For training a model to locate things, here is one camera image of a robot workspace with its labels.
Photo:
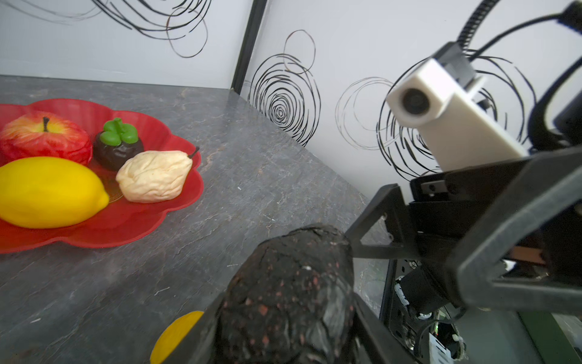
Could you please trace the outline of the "red flower fruit bowl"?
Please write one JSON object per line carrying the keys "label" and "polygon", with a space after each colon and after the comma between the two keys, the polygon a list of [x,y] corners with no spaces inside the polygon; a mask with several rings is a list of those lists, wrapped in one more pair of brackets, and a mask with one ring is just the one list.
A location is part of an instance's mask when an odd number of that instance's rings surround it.
{"label": "red flower fruit bowl", "polygon": [[27,229],[3,221],[3,254],[32,250],[58,241],[92,249],[129,244],[152,233],[165,220],[168,212],[194,204],[204,191],[204,182],[198,172],[202,163],[198,147],[172,134],[168,126],[152,116],[139,112],[115,111],[107,106],[79,99],[47,99],[27,106],[3,104],[1,124],[6,125],[31,112],[48,112],[68,119],[82,127],[91,137],[102,131],[107,121],[121,118],[136,127],[146,150],[180,150],[192,156],[192,168],[180,196],[160,203],[142,204],[127,201],[115,180],[115,172],[92,160],[89,169],[102,179],[110,196],[109,205],[92,218],[71,227]]}

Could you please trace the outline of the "yellow lemon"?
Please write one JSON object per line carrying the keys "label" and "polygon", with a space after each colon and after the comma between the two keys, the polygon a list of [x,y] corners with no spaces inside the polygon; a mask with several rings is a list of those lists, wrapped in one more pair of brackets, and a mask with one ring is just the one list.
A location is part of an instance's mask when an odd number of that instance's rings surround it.
{"label": "yellow lemon", "polygon": [[33,157],[1,167],[1,220],[21,228],[69,227],[109,202],[99,177],[67,159]]}

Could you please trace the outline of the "red apple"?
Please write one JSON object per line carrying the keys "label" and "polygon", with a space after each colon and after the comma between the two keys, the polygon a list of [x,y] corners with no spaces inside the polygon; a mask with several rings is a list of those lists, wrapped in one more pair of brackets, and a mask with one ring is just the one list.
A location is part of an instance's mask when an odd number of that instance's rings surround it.
{"label": "red apple", "polygon": [[92,160],[89,134],[68,119],[48,112],[30,112],[1,129],[1,152],[10,161],[56,157],[81,165]]}

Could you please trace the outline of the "small yellow fruit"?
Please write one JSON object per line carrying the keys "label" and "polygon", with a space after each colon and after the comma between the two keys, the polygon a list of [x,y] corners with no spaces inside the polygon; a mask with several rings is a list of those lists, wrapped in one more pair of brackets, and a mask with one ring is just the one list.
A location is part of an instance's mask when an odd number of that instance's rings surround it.
{"label": "small yellow fruit", "polygon": [[167,359],[203,315],[203,311],[189,312],[172,322],[157,339],[149,362],[160,364]]}

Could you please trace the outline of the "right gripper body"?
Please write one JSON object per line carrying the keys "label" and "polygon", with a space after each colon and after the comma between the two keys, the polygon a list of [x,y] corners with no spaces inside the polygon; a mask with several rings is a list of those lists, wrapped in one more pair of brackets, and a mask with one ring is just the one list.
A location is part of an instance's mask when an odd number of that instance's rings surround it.
{"label": "right gripper body", "polygon": [[581,313],[581,150],[420,177],[421,259],[454,303]]}

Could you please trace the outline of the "dark avocado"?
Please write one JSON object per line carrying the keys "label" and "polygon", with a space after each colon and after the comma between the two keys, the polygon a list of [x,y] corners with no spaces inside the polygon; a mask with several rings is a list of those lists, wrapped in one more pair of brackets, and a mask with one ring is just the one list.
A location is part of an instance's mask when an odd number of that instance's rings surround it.
{"label": "dark avocado", "polygon": [[219,310],[219,363],[347,363],[355,315],[345,234],[312,224],[260,243]]}

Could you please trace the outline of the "dark mangosteen with green leaves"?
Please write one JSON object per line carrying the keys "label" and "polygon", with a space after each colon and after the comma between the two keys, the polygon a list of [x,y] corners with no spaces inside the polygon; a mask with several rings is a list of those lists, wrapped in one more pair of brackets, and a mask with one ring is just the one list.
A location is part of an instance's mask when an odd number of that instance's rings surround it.
{"label": "dark mangosteen with green leaves", "polygon": [[109,171],[118,171],[144,150],[136,127],[124,123],[121,118],[107,121],[93,144],[94,158]]}

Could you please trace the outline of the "cream starfruit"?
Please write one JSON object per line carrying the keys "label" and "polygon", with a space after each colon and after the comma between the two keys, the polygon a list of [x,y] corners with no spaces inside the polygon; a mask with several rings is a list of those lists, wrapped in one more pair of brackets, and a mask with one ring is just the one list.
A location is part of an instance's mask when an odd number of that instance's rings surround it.
{"label": "cream starfruit", "polygon": [[132,203],[163,203],[179,199],[190,204],[204,190],[194,171],[194,154],[150,150],[128,159],[115,175],[122,196]]}

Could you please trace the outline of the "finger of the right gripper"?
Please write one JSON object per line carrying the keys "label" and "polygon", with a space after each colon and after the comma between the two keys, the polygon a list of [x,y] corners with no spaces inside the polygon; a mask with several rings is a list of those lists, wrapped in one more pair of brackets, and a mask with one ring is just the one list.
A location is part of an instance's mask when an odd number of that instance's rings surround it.
{"label": "finger of the right gripper", "polygon": [[417,259],[417,231],[398,184],[382,186],[345,233],[359,259]]}

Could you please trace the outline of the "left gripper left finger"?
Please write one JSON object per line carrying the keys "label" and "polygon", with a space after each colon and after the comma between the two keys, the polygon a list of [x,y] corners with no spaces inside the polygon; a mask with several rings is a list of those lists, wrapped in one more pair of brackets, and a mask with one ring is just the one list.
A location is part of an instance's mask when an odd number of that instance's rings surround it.
{"label": "left gripper left finger", "polygon": [[225,363],[221,345],[221,314],[225,293],[220,293],[201,319],[186,333],[162,363]]}

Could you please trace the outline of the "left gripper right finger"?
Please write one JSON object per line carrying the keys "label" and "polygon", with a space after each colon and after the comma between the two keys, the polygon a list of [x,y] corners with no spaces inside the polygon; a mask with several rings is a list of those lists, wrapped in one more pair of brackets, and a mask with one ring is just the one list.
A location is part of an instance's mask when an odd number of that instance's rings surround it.
{"label": "left gripper right finger", "polygon": [[360,339],[372,363],[416,363],[414,356],[395,339],[356,293],[353,334]]}

